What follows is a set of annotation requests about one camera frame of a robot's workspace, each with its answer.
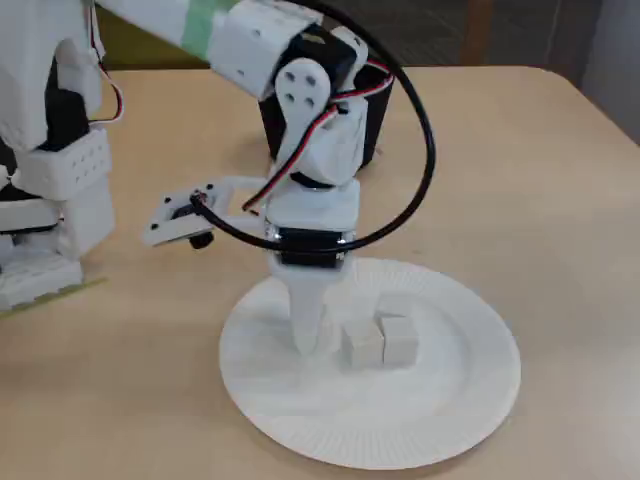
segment wooden table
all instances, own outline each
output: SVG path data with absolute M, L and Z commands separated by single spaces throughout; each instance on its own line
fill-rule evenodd
M 0 321 L 3 480 L 637 478 L 640 153 L 568 82 L 528 68 L 410 71 L 435 126 L 436 181 L 411 223 L 362 255 L 446 272 L 502 314 L 522 353 L 506 424 L 441 465 L 355 472 L 299 457 L 234 408 L 220 329 L 267 274 L 224 235 L 194 252 L 140 235 L 163 192 L 260 174 L 254 102 L 208 72 L 117 74 L 118 229 L 84 261 L 108 282 Z M 362 174 L 361 232 L 405 205 L 424 149 L 395 93 Z

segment white cube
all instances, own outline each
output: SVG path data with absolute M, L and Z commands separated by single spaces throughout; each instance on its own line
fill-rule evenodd
M 376 318 L 412 317 L 415 310 L 415 298 L 406 294 L 384 293 L 378 298 Z
M 413 319 L 378 316 L 377 320 L 384 336 L 384 366 L 397 368 L 415 365 L 420 341 Z
M 384 338 L 371 320 L 348 322 L 342 326 L 342 350 L 351 368 L 379 368 Z

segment green tape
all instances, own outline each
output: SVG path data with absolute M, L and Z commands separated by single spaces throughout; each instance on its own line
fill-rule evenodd
M 217 12 L 228 12 L 239 1 L 189 0 L 182 48 L 201 60 L 207 60 L 207 50 L 213 34 L 213 17 Z

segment white robot body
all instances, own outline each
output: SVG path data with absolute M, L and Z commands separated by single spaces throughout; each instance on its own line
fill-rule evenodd
M 96 67 L 103 52 L 93 3 L 5 3 L 0 7 L 0 137 L 16 154 L 18 171 L 11 179 L 12 186 L 38 198 L 0 206 L 0 231 L 5 232 L 0 243 L 7 247 L 0 258 L 0 309 L 80 282 L 78 259 L 114 227 L 106 132 L 94 126 L 61 151 L 38 148 L 47 140 L 43 92 L 54 58 L 59 88 L 79 93 L 88 114 L 101 103 Z M 258 100 L 275 89 L 286 130 L 274 170 L 292 155 L 314 118 L 331 102 L 332 85 L 320 64 L 304 58 L 282 64 L 292 39 L 322 20 L 315 12 L 286 2 L 258 0 L 101 0 L 100 4 L 206 59 L 215 72 Z M 338 91 L 353 89 L 355 75 L 367 61 L 367 47 L 344 28 L 336 29 L 333 35 L 356 51 L 355 64 L 344 84 L 338 86 Z M 285 229 L 298 229 L 352 239 L 360 199 L 359 183 L 353 177 L 362 163 L 367 102 L 363 98 L 345 100 L 341 109 L 340 115 L 313 132 L 290 172 L 336 188 L 304 187 L 287 178 L 261 202 L 259 216 L 230 217 L 227 209 L 233 191 L 247 185 L 259 188 L 264 179 L 224 178 L 213 182 L 215 192 L 208 197 L 211 208 L 230 224 L 267 232 L 267 236 L 269 232 L 277 237 Z M 211 229 L 196 215 L 174 218 L 176 202 L 185 201 L 193 190 L 167 195 L 172 200 L 163 200 L 154 214 L 144 236 L 147 243 L 180 240 Z M 46 233 L 11 233 L 12 225 L 38 229 L 44 224 L 50 227 L 52 222 L 55 225 Z M 22 238 L 20 249 L 14 248 L 18 237 Z M 335 268 L 320 269 L 287 265 L 280 255 L 269 254 L 274 275 L 290 291 L 294 338 L 305 354 L 317 345 L 325 290 L 345 275 L 350 264 L 348 255 L 340 257 Z M 43 261 L 48 263 L 40 272 L 39 283 L 28 276 L 8 275 L 20 269 L 33 271 Z

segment wire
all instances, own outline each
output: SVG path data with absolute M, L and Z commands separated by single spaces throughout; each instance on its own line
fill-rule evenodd
M 91 5 L 89 6 L 89 35 L 90 35 L 90 41 L 91 41 L 91 48 L 93 49 L 95 55 L 96 55 L 96 62 L 98 64 L 98 68 L 100 69 L 100 72 L 102 73 L 102 75 L 105 77 L 105 79 L 107 80 L 107 82 L 109 82 L 109 85 L 111 85 L 111 88 L 113 89 L 113 91 L 116 94 L 116 102 L 117 102 L 117 109 L 116 109 L 116 113 L 113 117 L 111 118 L 107 118 L 107 119 L 99 119 L 99 120 L 92 120 L 89 123 L 91 125 L 106 125 L 106 124 L 110 124 L 110 123 L 116 123 L 119 122 L 120 120 L 122 120 L 122 117 L 124 117 L 124 92 L 122 91 L 122 89 L 116 84 L 116 82 L 114 82 L 113 78 L 111 78 L 111 75 L 109 75 L 109 72 L 107 71 L 106 67 L 104 66 L 104 63 L 102 63 L 102 58 L 100 56 L 100 52 L 98 50 L 98 47 L 96 45 L 96 34 L 95 34 L 95 3 L 92 1 Z
M 311 137 L 313 137 L 313 134 L 319 128 L 322 128 L 328 122 L 333 120 L 337 116 L 337 114 L 338 114 L 338 107 L 332 106 L 328 110 L 318 115 L 316 119 L 313 122 L 311 122 L 311 125 L 309 125 L 309 128 L 307 128 L 304 135 L 302 135 L 302 140 L 300 141 L 296 149 L 293 151 L 289 159 L 282 165 L 282 167 L 278 169 L 277 172 L 275 172 L 271 176 L 271 178 L 267 181 L 264 187 L 262 187 L 258 191 L 258 193 L 256 193 L 253 197 L 247 200 L 244 203 L 244 205 L 242 205 L 242 209 L 244 211 L 249 210 L 256 203 L 260 202 L 261 200 L 264 200 L 269 196 L 271 192 L 273 192 L 276 186 L 282 181 L 283 178 L 285 178 L 286 174 L 290 172 L 291 169 L 295 166 L 295 164 L 298 162 L 300 157 L 302 157 L 302 153 L 307 148 L 307 145 L 309 144 Z
M 366 97 L 370 97 L 372 95 L 377 95 L 380 92 L 383 92 L 384 90 L 386 90 L 387 88 L 389 88 L 394 80 L 395 77 L 391 74 L 391 72 L 389 71 L 389 68 L 386 65 L 383 65 L 379 62 L 376 62 L 375 60 L 369 60 L 367 61 L 367 66 L 376 68 L 384 73 L 387 74 L 387 76 L 385 77 L 385 79 L 382 81 L 382 83 L 380 83 L 379 85 L 376 85 L 375 87 L 371 87 L 371 88 L 366 88 L 364 90 L 349 90 L 346 92 L 340 92 L 337 95 L 335 95 L 331 101 L 332 102 L 339 102 L 341 100 L 346 100 L 348 98 L 356 98 L 356 97 L 361 97 L 361 98 L 366 98 Z
M 338 254 L 351 252 L 369 246 L 395 232 L 397 229 L 407 223 L 407 221 L 415 214 L 418 208 L 420 208 L 420 205 L 427 195 L 427 191 L 429 190 L 429 186 L 431 185 L 431 181 L 433 180 L 433 175 L 435 173 L 436 145 L 433 138 L 433 130 L 431 128 L 427 112 L 425 111 L 424 106 L 422 105 L 422 101 L 420 100 L 420 95 L 411 83 L 411 80 L 402 69 L 402 66 L 396 60 L 394 55 L 392 55 L 389 50 L 387 50 L 384 45 L 382 45 L 373 35 L 371 35 L 365 28 L 361 27 L 358 23 L 349 18 L 348 15 L 345 15 L 339 10 L 325 5 L 317 0 L 290 1 L 291 3 L 310 8 L 319 13 L 322 13 L 327 17 L 332 18 L 333 20 L 341 23 L 346 28 L 351 30 L 354 34 L 362 38 L 362 40 L 367 43 L 372 50 L 378 53 L 382 61 L 388 66 L 389 71 L 393 75 L 395 75 L 400 85 L 402 85 L 402 88 L 407 93 L 409 101 L 411 102 L 411 105 L 413 106 L 416 115 L 418 116 L 420 127 L 422 128 L 422 132 L 424 134 L 424 141 L 427 150 L 425 167 L 422 178 L 420 180 L 420 184 L 418 185 L 418 189 L 416 190 L 416 193 L 413 196 L 411 202 L 409 202 L 409 205 L 407 205 L 407 207 L 395 219 L 393 219 L 384 227 L 376 230 L 366 237 L 362 237 L 345 244 L 336 245 L 335 247 L 327 248 L 308 248 L 304 246 L 294 245 L 283 246 L 278 242 L 273 242 L 260 237 L 256 237 L 254 235 L 250 235 L 246 232 L 243 232 L 242 230 L 239 230 L 233 225 L 228 224 L 221 217 L 211 211 L 211 209 L 209 209 L 206 205 L 204 205 L 202 201 L 196 196 L 191 197 L 191 204 L 193 205 L 194 211 L 198 215 L 201 215 L 203 218 L 205 218 L 213 226 L 231 235 L 235 239 L 249 245 L 253 245 L 254 247 L 275 252 L 304 253 L 307 255 Z

